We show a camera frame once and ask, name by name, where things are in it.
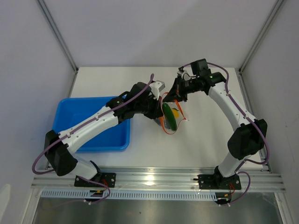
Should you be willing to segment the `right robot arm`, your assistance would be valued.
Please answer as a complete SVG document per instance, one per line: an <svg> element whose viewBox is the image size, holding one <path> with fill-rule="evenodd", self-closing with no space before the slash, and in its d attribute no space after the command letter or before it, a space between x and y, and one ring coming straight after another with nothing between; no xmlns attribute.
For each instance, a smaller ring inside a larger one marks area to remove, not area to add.
<svg viewBox="0 0 299 224"><path fill-rule="evenodd" d="M185 66L178 69L177 77L164 102L187 101L188 94L203 91L222 110L230 122L234 133L228 140L228 154L223 162L216 167L213 177L214 185L224 188L230 183L230 177L235 175L245 162L257 164L250 159L262 148L266 149L266 157L260 164L269 160L269 146L266 140L267 123L264 119L257 120L254 115L240 106L228 87L229 74L211 72L212 63L200 59L189 63L193 75L188 80Z"/></svg>

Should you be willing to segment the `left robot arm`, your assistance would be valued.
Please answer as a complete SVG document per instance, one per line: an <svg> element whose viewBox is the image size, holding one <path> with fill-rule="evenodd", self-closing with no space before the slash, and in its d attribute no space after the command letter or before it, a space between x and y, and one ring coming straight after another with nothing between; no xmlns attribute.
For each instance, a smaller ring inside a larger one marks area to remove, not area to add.
<svg viewBox="0 0 299 224"><path fill-rule="evenodd" d="M142 114L149 119L163 115L160 108L162 81L150 84L138 82L130 91L125 91L108 101L99 111L77 125L56 133L51 130L45 135L45 157L57 176L71 172L81 176L92 187L101 182L100 169L93 161L74 157L77 150L103 131Z"/></svg>

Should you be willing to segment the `clear zip bag orange zipper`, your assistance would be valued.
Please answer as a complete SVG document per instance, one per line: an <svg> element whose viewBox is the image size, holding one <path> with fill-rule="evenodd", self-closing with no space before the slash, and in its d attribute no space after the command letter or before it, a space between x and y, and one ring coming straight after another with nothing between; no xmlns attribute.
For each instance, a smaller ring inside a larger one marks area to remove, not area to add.
<svg viewBox="0 0 299 224"><path fill-rule="evenodd" d="M163 98L166 96L167 93L168 93L168 92L165 92L165 93L163 93L163 94L161 95L161 97L162 97L162 100L161 100L161 108L162 108L162 104L164 103L164 102L163 102ZM175 134L175 133L177 132L180 123L181 123L182 121L187 121L188 118L186 117L186 113L184 113L184 111L183 111L183 109L182 109L182 107L181 107L181 105L180 105L180 103L179 103L178 101L175 100L174 102L168 102L167 104L170 106L170 108L177 108L177 109L179 109L180 112L181 112L181 117L180 117L179 119L176 119L176 122L177 122L177 129L176 129L176 131L169 130L169 129L167 129L167 128L165 127L165 124L164 124L164 115L163 115L162 117L160 117L160 118L155 119L155 122L162 128L162 130L163 130L167 135L173 135L173 134Z"/></svg>

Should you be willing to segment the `yellow orange mango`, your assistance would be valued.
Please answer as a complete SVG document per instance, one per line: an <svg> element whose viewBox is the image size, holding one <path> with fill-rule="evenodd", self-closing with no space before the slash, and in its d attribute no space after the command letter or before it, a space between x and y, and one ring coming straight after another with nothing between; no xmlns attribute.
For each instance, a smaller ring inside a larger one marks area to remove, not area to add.
<svg viewBox="0 0 299 224"><path fill-rule="evenodd" d="M172 108L171 111L172 111L173 116L174 116L175 119L179 119L181 117L181 112L180 112L179 109Z"/></svg>

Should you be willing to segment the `dark green cucumber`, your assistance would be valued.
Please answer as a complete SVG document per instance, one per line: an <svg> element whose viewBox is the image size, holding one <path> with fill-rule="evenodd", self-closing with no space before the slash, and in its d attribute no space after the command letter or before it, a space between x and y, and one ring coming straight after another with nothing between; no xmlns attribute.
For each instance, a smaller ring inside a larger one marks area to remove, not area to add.
<svg viewBox="0 0 299 224"><path fill-rule="evenodd" d="M165 127L169 130L176 131L177 129L176 118L172 112L172 109L167 103L162 104L162 111L164 113Z"/></svg>

